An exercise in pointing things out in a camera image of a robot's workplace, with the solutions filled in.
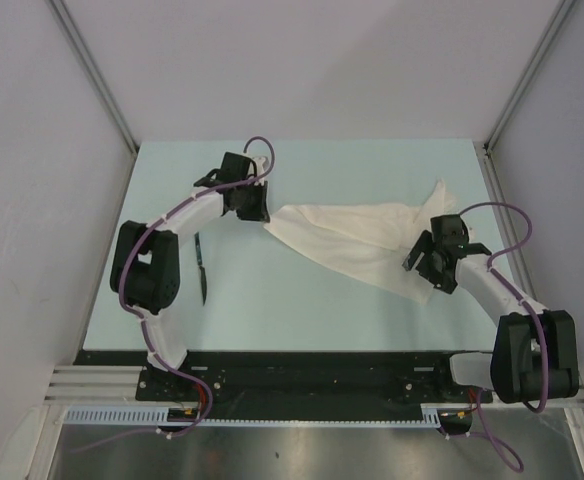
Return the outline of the white cloth napkin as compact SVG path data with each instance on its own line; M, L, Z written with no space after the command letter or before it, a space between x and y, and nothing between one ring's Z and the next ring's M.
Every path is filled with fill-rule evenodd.
M265 229L322 267L425 305L433 286L403 262L430 219L452 212L456 203L439 180L420 206L285 205Z

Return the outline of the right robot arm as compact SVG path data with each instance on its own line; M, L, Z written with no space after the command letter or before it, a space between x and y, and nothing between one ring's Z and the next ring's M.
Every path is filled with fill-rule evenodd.
M457 353L433 376L435 393L456 401L469 387L494 392L506 404L542 410L551 399L572 398L580 389L575 322L565 310L550 310L509 281L495 255L472 242L461 216L430 219L403 262L434 289L466 291L496 326L490 353Z

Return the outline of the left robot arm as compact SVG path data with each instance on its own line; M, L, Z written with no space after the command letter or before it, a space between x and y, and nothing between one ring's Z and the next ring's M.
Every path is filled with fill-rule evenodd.
M180 289L181 247L229 212L241 221L269 222L266 176L273 165L269 156L227 152L177 206L150 223L126 221L119 229L110 287L138 319L148 362L162 370L157 385L171 399L193 387L192 374L181 368L186 342L169 314Z

